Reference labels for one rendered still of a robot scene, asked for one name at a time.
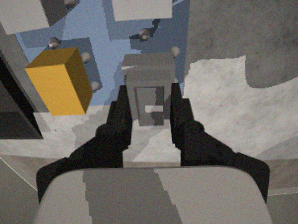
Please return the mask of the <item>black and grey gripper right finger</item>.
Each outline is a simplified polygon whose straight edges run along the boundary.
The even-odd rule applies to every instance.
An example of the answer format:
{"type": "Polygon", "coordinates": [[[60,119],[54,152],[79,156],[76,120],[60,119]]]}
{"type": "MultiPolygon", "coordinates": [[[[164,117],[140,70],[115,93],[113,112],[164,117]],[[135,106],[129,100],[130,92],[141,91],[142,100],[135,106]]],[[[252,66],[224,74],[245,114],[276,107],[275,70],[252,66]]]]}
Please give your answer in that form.
{"type": "Polygon", "coordinates": [[[172,144],[181,151],[180,166],[222,165],[244,170],[255,180],[266,204],[269,166],[256,158],[233,152],[206,133],[203,124],[194,120],[189,98],[182,98],[179,83],[171,85],[170,127],[172,144]]]}

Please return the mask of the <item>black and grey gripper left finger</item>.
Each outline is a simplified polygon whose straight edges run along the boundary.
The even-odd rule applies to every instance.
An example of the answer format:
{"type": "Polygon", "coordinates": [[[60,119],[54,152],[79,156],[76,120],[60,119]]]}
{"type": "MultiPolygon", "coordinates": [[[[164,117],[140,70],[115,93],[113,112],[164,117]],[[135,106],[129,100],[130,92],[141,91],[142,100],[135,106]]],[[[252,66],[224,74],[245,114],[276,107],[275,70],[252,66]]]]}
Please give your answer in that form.
{"type": "Polygon", "coordinates": [[[64,157],[40,168],[36,174],[39,205],[54,177],[86,168],[123,168],[123,151],[131,145],[132,114],[126,85],[120,85],[117,101],[112,101],[106,124],[95,137],[64,157]],[[118,167],[117,167],[118,166],[118,167]]]}

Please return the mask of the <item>yellow-orange rectangular block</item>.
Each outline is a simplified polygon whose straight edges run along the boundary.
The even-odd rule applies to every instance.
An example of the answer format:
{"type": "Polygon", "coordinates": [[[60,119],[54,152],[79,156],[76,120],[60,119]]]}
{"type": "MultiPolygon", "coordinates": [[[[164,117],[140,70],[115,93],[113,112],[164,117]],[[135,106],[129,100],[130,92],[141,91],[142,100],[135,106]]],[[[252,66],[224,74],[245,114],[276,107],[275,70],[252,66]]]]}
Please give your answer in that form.
{"type": "Polygon", "coordinates": [[[86,114],[93,92],[78,47],[42,51],[25,70],[52,116],[86,114]]]}

